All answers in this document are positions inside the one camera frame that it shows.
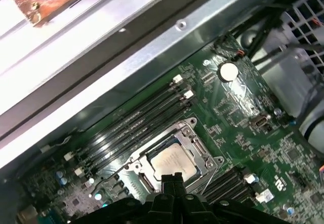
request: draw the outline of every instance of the chip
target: chip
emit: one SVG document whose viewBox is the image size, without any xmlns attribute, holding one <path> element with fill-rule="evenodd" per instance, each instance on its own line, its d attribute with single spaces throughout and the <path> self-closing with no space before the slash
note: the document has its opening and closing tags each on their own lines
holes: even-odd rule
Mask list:
<svg viewBox="0 0 324 224">
<path fill-rule="evenodd" d="M 74 200 L 72 201 L 72 204 L 73 204 L 74 206 L 77 206 L 79 203 L 80 203 L 80 202 L 79 202 L 79 200 L 77 200 L 77 199 L 74 199 Z"/>
<path fill-rule="evenodd" d="M 323 196 L 319 192 L 317 192 L 317 193 L 311 195 L 310 199 L 312 200 L 312 202 L 314 204 L 318 204 L 323 200 Z"/>
<path fill-rule="evenodd" d="M 174 143 L 158 153 L 151 160 L 151 165 L 155 169 L 154 176 L 158 180 L 161 180 L 162 175 L 181 172 L 185 182 L 197 173 L 195 165 L 178 143 Z"/>
<path fill-rule="evenodd" d="M 292 161 L 299 158 L 300 156 L 299 151 L 297 149 L 291 149 L 290 151 L 287 152 L 287 155 Z"/>
</svg>

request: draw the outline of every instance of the integrated circuit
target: integrated circuit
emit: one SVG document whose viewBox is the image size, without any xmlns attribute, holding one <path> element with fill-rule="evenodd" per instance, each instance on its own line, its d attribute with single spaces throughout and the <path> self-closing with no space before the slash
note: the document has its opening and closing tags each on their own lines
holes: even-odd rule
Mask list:
<svg viewBox="0 0 324 224">
<path fill-rule="evenodd" d="M 317 193 L 315 193 L 315 194 L 313 194 L 313 195 L 310 196 L 310 200 L 311 200 L 315 205 L 317 205 L 317 204 L 319 204 L 320 202 L 323 201 L 323 195 L 320 194 L 319 192 L 317 192 Z"/>
<path fill-rule="evenodd" d="M 294 161 L 294 160 L 296 160 L 297 158 L 300 157 L 300 153 L 296 148 L 293 148 L 293 149 L 289 150 L 287 152 L 287 155 L 292 161 Z"/>
</svg>

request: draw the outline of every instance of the screw hole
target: screw hole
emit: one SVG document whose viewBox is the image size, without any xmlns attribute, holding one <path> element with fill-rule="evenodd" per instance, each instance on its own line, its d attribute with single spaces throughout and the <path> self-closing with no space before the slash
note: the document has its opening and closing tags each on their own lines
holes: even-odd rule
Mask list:
<svg viewBox="0 0 324 224">
<path fill-rule="evenodd" d="M 179 31 L 182 31 L 184 28 L 186 28 L 187 23 L 184 20 L 178 20 L 176 23 L 176 29 Z"/>
</svg>

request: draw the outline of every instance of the black ram slot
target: black ram slot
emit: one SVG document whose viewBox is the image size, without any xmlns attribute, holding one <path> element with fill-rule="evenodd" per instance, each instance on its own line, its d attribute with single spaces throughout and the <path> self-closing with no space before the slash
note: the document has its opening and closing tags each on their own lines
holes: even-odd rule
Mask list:
<svg viewBox="0 0 324 224">
<path fill-rule="evenodd" d="M 174 106 L 179 107 L 179 101 L 178 100 L 172 102 L 171 105 L 168 105 L 166 108 L 159 111 L 159 113 L 157 115 L 154 115 L 154 114 L 151 115 L 151 118 L 148 119 L 147 122 L 144 122 L 143 124 L 140 124 L 139 127 L 135 128 L 134 130 L 130 130 L 125 135 L 123 135 L 120 139 L 113 142 L 107 149 L 105 149 L 104 151 L 96 154 L 94 157 L 90 158 L 87 161 L 86 165 L 93 165 L 95 162 L 102 159 L 105 155 L 107 155 L 111 150 L 113 150 L 115 147 L 117 147 L 121 143 L 123 143 L 123 142 L 125 142 L 127 140 L 131 140 L 131 138 L 134 137 L 134 135 L 136 135 L 137 132 L 143 131 L 146 127 L 150 127 L 150 124 L 152 124 L 155 121 L 159 120 L 159 117 L 163 117 L 164 114 L 166 114 Z"/>
<path fill-rule="evenodd" d="M 234 181 L 228 182 L 226 185 L 221 186 L 220 188 L 217 188 L 214 190 L 211 194 L 206 196 L 206 199 L 208 201 L 213 200 L 215 198 L 224 198 L 224 196 L 227 196 L 229 192 L 231 192 L 239 183 L 236 182 L 237 178 Z"/>
<path fill-rule="evenodd" d="M 237 178 L 237 175 L 234 171 L 230 170 L 225 174 L 221 175 L 217 178 L 217 181 L 211 182 L 205 190 L 205 195 L 209 195 L 213 191 L 221 188 L 223 185 L 226 185 L 229 181 L 232 181 Z"/>
<path fill-rule="evenodd" d="M 151 103 L 157 99 L 159 99 L 160 96 L 164 95 L 165 93 L 169 92 L 169 90 L 172 87 L 170 85 L 165 85 L 155 91 L 152 95 L 150 95 L 148 98 L 146 98 L 144 101 L 142 101 L 139 105 L 137 105 L 134 109 L 127 112 L 125 115 L 123 115 L 120 119 L 118 119 L 116 122 L 109 125 L 107 128 L 103 129 L 102 131 L 98 132 L 94 137 L 92 137 L 89 141 L 87 141 L 85 144 L 83 144 L 79 149 L 76 150 L 76 152 L 81 152 L 87 148 L 89 148 L 92 145 L 96 145 L 96 141 L 102 136 L 107 133 L 109 133 L 110 130 L 117 127 L 118 124 L 123 123 L 127 120 L 127 118 L 131 118 L 134 115 L 134 112 L 142 110 L 144 107 L 147 106 L 148 103 Z"/>
<path fill-rule="evenodd" d="M 150 104 L 150 107 L 146 109 L 146 111 L 144 111 L 142 114 L 139 114 L 139 117 L 134 117 L 130 122 L 128 122 L 127 124 L 123 124 L 121 126 L 123 126 L 122 128 L 117 127 L 112 129 L 111 131 L 109 131 L 106 135 L 107 137 L 100 142 L 99 144 L 94 145 L 92 148 L 88 149 L 87 151 L 85 151 L 82 155 L 79 156 L 80 160 L 85 160 L 88 156 L 90 156 L 91 154 L 95 153 L 96 151 L 98 151 L 101 147 L 105 146 L 108 143 L 111 143 L 111 141 L 116 138 L 117 136 L 121 135 L 121 133 L 123 133 L 123 131 L 126 131 L 126 129 L 130 129 L 132 128 L 134 125 L 136 125 L 139 121 L 141 120 L 147 120 L 145 117 L 152 115 L 153 113 L 156 113 L 156 111 L 161 110 L 161 107 L 158 107 L 161 102 L 164 103 L 163 106 L 167 105 L 169 102 L 171 102 L 172 100 L 174 100 L 175 98 L 179 97 L 175 96 L 175 93 L 169 94 L 166 97 L 164 97 L 161 101 L 154 103 L 154 104 Z"/>
<path fill-rule="evenodd" d="M 109 158 L 98 164 L 95 169 L 92 171 L 93 174 L 97 173 L 99 170 L 105 168 L 107 165 L 109 165 L 112 161 L 117 159 L 120 155 L 125 153 L 126 151 L 129 151 L 133 148 L 134 145 L 139 144 L 141 141 L 147 139 L 150 134 L 155 135 L 158 134 L 161 131 L 161 125 L 168 123 L 172 119 L 179 118 L 181 115 L 183 115 L 183 111 L 187 109 L 186 106 L 183 106 L 179 108 L 177 111 L 173 111 L 171 114 L 169 114 L 169 117 L 161 120 L 160 122 L 157 122 L 147 128 L 145 133 L 141 135 L 141 137 L 137 138 L 130 144 L 124 145 L 121 149 L 119 149 L 117 152 L 113 153 Z"/>
<path fill-rule="evenodd" d="M 230 171 L 216 178 L 205 190 L 203 196 L 208 203 L 214 203 L 220 199 L 232 199 L 243 202 L 247 198 L 255 196 L 252 187 L 244 180 L 239 168 L 232 168 Z"/>
</svg>

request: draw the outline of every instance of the capacitor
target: capacitor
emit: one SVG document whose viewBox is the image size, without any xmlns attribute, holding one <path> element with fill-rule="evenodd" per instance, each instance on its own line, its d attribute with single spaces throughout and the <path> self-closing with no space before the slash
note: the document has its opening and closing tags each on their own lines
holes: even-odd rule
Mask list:
<svg viewBox="0 0 324 224">
<path fill-rule="evenodd" d="M 62 195 L 62 194 L 64 194 L 64 190 L 57 190 L 57 194 L 58 194 L 58 195 Z"/>
<path fill-rule="evenodd" d="M 95 199 L 96 200 L 101 200 L 102 197 L 104 195 L 104 190 L 99 190 L 96 194 L 95 194 Z"/>
<path fill-rule="evenodd" d="M 62 178 L 63 175 L 64 175 L 64 173 L 63 173 L 62 171 L 57 171 L 57 172 L 56 172 L 56 176 L 57 176 L 58 178 Z"/>
<path fill-rule="evenodd" d="M 287 213 L 288 213 L 288 215 L 293 215 L 295 213 L 295 209 L 293 207 L 289 207 L 287 209 Z"/>
<path fill-rule="evenodd" d="M 293 215 L 295 213 L 294 207 L 283 205 L 282 208 L 287 212 L 288 215 Z"/>
<path fill-rule="evenodd" d="M 223 82 L 234 81 L 238 76 L 238 68 L 234 63 L 223 63 L 218 68 L 218 76 Z"/>
<path fill-rule="evenodd" d="M 282 110 L 280 108 L 275 108 L 273 110 L 273 113 L 276 115 L 276 116 L 281 116 L 282 115 Z"/>
<path fill-rule="evenodd" d="M 63 177 L 60 179 L 60 184 L 61 185 L 66 185 L 67 184 L 67 178 L 66 177 Z"/>
<path fill-rule="evenodd" d="M 93 178 L 89 178 L 89 183 L 90 184 L 94 184 L 95 183 L 95 180 Z"/>
</svg>

